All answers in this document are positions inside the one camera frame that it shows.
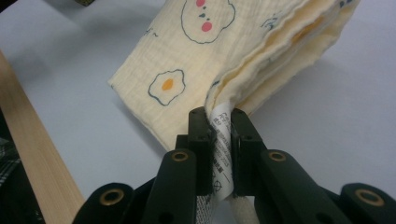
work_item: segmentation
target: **wooden stick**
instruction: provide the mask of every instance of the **wooden stick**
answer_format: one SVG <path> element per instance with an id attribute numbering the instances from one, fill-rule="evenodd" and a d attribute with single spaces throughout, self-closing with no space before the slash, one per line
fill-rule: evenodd
<path id="1" fill-rule="evenodd" d="M 46 223 L 72 223 L 84 199 L 1 50 L 0 107 Z"/>

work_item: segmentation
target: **mounting hole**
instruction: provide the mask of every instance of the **mounting hole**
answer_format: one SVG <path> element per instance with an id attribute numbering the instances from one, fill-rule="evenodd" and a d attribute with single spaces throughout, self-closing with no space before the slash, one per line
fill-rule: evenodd
<path id="1" fill-rule="evenodd" d="M 320 223 L 324 223 L 324 224 L 333 224 L 334 222 L 332 221 L 332 218 L 324 213 L 317 213 L 317 220 Z"/>
<path id="2" fill-rule="evenodd" d="M 105 206 L 111 206 L 119 203 L 124 197 L 122 189 L 108 189 L 100 196 L 100 204 Z"/>
<path id="3" fill-rule="evenodd" d="M 268 155 L 271 158 L 271 160 L 273 160 L 273 161 L 285 161 L 286 160 L 285 154 L 283 154 L 281 152 L 273 151 L 273 152 L 270 152 Z"/>
<path id="4" fill-rule="evenodd" d="M 189 158 L 189 155 L 183 151 L 177 151 L 172 154 L 172 160 L 174 161 L 185 161 Z"/>
<path id="5" fill-rule="evenodd" d="M 356 196 L 358 196 L 358 198 L 364 202 L 364 203 L 368 203 L 372 206 L 384 206 L 385 202 L 384 200 L 381 198 L 381 196 L 379 196 L 378 194 L 376 194 L 375 192 L 372 192 L 371 190 L 368 189 L 357 189 L 355 191 Z"/>
<path id="6" fill-rule="evenodd" d="M 162 224 L 172 223 L 174 221 L 174 219 L 175 219 L 174 216 L 170 213 L 162 213 L 158 217 L 158 221 Z"/>

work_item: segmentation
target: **black plastic part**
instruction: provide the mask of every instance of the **black plastic part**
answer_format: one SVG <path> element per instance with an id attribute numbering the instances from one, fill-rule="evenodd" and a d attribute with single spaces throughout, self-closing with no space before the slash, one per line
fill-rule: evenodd
<path id="1" fill-rule="evenodd" d="M 233 194 L 253 196 L 256 194 L 260 181 L 256 164 L 261 151 L 267 147 L 244 111 L 234 109 L 231 114 L 231 123 L 233 125 Z"/>
<path id="2" fill-rule="evenodd" d="M 152 178 L 146 184 L 134 190 L 134 199 L 126 214 L 124 223 L 133 224 L 141 222 L 154 181 L 155 178 Z"/>
<path id="3" fill-rule="evenodd" d="M 196 213 L 196 158 L 187 149 L 165 154 L 146 210 L 144 224 L 194 224 Z"/>
<path id="4" fill-rule="evenodd" d="M 328 189 L 325 188 L 321 188 L 323 190 L 323 192 L 326 193 L 327 197 L 329 197 L 338 207 L 339 207 L 339 203 L 340 203 L 340 195 L 329 191 Z"/>
<path id="5" fill-rule="evenodd" d="M 179 134 L 176 137 L 175 148 L 188 148 L 189 147 L 189 136 L 187 134 Z"/>
<path id="6" fill-rule="evenodd" d="M 79 209 L 74 224 L 121 224 L 131 205 L 134 190 L 111 183 L 97 189 Z"/>
<path id="7" fill-rule="evenodd" d="M 396 223 L 396 202 L 384 191 L 369 185 L 345 185 L 340 206 L 354 223 Z"/>
<path id="8" fill-rule="evenodd" d="M 298 162 L 280 150 L 264 150 L 260 171 L 267 195 L 256 197 L 260 208 L 276 205 L 275 223 L 351 223 Z M 260 218 L 265 210 L 256 207 Z"/>
<path id="9" fill-rule="evenodd" d="M 205 109 L 198 107 L 189 114 L 188 149 L 197 158 L 197 195 L 212 193 L 213 139 Z"/>

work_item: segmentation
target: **yellow yolk print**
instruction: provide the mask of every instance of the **yellow yolk print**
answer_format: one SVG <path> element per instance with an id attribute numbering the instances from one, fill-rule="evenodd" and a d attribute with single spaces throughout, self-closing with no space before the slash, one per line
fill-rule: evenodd
<path id="1" fill-rule="evenodd" d="M 169 105 L 186 88 L 184 73 L 177 69 L 158 74 L 148 88 L 148 95 L 160 105 Z"/>

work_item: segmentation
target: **white table surface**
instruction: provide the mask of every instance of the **white table surface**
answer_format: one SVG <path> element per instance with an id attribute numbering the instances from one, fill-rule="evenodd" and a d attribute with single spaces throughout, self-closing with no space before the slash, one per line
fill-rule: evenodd
<path id="1" fill-rule="evenodd" d="M 0 50 L 85 198 L 135 188 L 165 151 L 107 80 L 163 0 L 19 0 L 0 13 Z M 252 117 L 319 185 L 362 182 L 396 198 L 396 2 L 361 1 L 339 41 Z M 215 223 L 232 223 L 227 205 Z"/>

